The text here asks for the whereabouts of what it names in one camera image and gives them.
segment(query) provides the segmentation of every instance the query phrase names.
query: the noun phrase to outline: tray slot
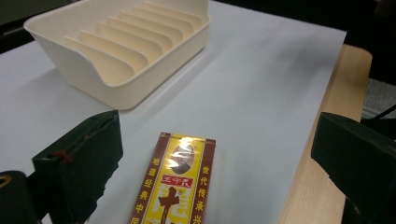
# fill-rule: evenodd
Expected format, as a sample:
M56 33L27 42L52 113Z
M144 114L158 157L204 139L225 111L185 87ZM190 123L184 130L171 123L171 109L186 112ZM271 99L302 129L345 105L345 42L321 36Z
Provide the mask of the tray slot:
M107 39L120 43L131 49L142 52L148 58L148 63L153 63L163 55L163 49L158 43L147 40L137 35L126 33L120 29L99 22L96 26L98 34Z
M120 85L134 76L134 69L123 60L90 47L69 36L65 37L64 43L66 46L76 49L85 55L85 57L89 58L99 76L107 85Z
M149 2L143 3L143 7L153 12L162 14L164 16L174 17L181 19L183 21L188 21L192 24L194 32L200 29L203 25L203 22L199 16L195 16L187 12L179 11L170 7L163 7Z
M142 53L135 51L133 49L126 48L120 44L114 43L110 40L107 40L99 35L95 35L88 31L81 30L79 33L79 39L93 47L97 48L103 52L114 55L117 58L122 59L127 62L136 73L139 73L146 66L149 65L148 58Z
M158 22L160 24L165 24L178 28L183 34L183 38L187 38L193 33L193 26L188 21L183 21L180 19L164 16L153 11L149 11L142 7L133 7L132 14L143 17L149 21Z
M159 24L158 22L148 21L144 18L134 16L128 12L122 11L119 15L119 19L121 21L129 22L129 23L136 25L138 27L143 27L146 29L150 29L154 32L168 35L172 40L173 46L180 43L183 39L183 34L181 33L181 31L179 29L177 29L175 27Z
M135 26L135 25L128 23L126 21L120 21L119 19L113 18L113 17L108 18L107 24L114 28L118 28L125 32L128 32L130 34L139 35L139 36L146 38L148 40L157 42L163 48L164 53L169 51L172 48L172 40L167 35L162 35L162 34L150 31L148 29Z

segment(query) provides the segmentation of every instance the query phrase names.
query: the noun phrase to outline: white tabletop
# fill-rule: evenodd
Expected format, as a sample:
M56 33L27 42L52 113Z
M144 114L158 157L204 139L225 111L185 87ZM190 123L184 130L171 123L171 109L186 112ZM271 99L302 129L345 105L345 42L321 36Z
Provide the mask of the white tabletop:
M126 223L160 132L217 140L205 223L276 223L346 33L210 2L207 47L134 110L90 223ZM110 110L36 42L0 55L0 171Z

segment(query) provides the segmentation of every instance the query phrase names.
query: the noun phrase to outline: box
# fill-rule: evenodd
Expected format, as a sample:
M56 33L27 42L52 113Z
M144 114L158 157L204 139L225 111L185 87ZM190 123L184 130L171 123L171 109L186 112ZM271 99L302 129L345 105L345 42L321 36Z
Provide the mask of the box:
M216 141L161 133L128 224L201 224Z
M207 8L208 0L84 0L24 28L71 85L129 109L205 47Z

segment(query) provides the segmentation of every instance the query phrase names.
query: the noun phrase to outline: cream-colored basket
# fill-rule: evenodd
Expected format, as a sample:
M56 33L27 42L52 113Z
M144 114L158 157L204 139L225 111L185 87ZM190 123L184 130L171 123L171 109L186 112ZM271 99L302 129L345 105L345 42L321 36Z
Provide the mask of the cream-colored basket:
M205 47L207 11L208 0L83 0L24 28L71 85L129 109Z

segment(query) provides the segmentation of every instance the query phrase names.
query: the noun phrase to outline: brown and yellow box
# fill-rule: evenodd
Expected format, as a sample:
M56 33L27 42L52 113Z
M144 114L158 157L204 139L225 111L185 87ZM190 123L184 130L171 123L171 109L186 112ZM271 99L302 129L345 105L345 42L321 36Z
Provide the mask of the brown and yellow box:
M161 133L129 224L202 224L216 141Z

